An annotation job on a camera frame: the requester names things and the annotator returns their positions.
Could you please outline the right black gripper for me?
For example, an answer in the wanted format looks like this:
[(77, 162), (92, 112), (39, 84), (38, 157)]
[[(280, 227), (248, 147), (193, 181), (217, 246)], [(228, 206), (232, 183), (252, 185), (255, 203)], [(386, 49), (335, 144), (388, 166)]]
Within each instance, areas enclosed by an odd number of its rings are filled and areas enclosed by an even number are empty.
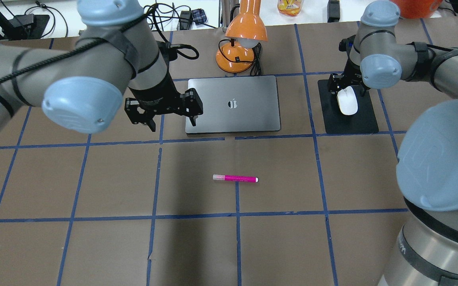
[(355, 64), (351, 58), (347, 58), (343, 73), (331, 73), (328, 78), (328, 92), (338, 94), (346, 87), (354, 86), (356, 96), (366, 96), (369, 88), (363, 82), (360, 66)]

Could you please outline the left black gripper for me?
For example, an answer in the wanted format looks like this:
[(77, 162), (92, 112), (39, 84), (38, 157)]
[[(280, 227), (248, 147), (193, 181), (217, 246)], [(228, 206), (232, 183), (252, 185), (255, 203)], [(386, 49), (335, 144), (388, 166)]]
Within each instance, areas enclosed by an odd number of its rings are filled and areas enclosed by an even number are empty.
[(151, 132), (156, 132), (156, 114), (175, 113), (188, 117), (191, 125), (197, 125), (196, 119), (204, 113), (204, 109), (195, 88), (180, 94), (170, 75), (160, 83), (150, 85), (137, 78), (129, 82), (128, 87), (135, 99), (125, 99), (124, 111), (131, 123), (145, 125)]

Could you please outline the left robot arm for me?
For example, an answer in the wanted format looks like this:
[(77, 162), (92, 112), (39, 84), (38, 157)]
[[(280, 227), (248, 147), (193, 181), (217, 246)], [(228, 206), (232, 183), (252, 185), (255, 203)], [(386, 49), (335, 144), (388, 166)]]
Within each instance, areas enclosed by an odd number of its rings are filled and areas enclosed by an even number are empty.
[(195, 125), (204, 110), (195, 89), (177, 91), (169, 62), (178, 49), (155, 40), (148, 24), (160, 4), (79, 0), (87, 29), (72, 51), (0, 44), (0, 132), (24, 106), (80, 133), (109, 127), (122, 103), (134, 124), (156, 130), (154, 117), (177, 114)]

